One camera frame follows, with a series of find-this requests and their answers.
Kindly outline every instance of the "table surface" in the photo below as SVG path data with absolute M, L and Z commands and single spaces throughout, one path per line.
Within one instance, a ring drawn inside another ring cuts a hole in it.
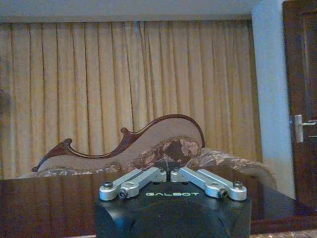
M 252 199 L 251 233 L 317 229 L 317 212 L 255 179 L 224 167 L 206 167 L 240 180 Z M 106 180 L 123 174 L 95 174 L 0 181 L 3 237 L 71 237 L 95 234 L 94 201 Z

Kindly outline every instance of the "logo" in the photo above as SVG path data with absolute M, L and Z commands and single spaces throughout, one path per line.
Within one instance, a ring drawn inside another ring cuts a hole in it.
M 198 192 L 173 192 L 173 193 L 162 193 L 162 192 L 147 192 L 145 196 L 149 197 L 155 197 L 155 196 L 165 196 L 165 197 L 181 197 L 181 196 L 197 196 L 199 193 Z

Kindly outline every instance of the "silver door handle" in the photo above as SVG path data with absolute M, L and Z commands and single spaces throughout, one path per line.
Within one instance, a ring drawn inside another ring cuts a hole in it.
M 303 122 L 303 116 L 299 114 L 299 115 L 295 115 L 294 123 L 295 123 L 296 142 L 301 143 L 301 142 L 304 142 L 303 127 L 316 125 L 317 121 L 310 120 L 308 122 Z

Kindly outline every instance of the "sofa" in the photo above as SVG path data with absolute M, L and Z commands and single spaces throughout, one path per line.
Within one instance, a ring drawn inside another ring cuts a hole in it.
M 157 161 L 178 162 L 194 170 L 205 166 L 225 166 L 276 189 L 271 169 L 260 162 L 239 158 L 205 146 L 199 125 L 185 115 L 160 117 L 137 132 L 122 128 L 123 139 L 111 152 L 87 155 L 71 147 L 68 138 L 50 150 L 32 169 L 20 178 L 129 172 L 146 170 Z

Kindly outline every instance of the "ceiling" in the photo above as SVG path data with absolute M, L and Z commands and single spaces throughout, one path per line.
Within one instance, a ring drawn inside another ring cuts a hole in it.
M 0 22 L 250 19 L 260 0 L 1 0 Z

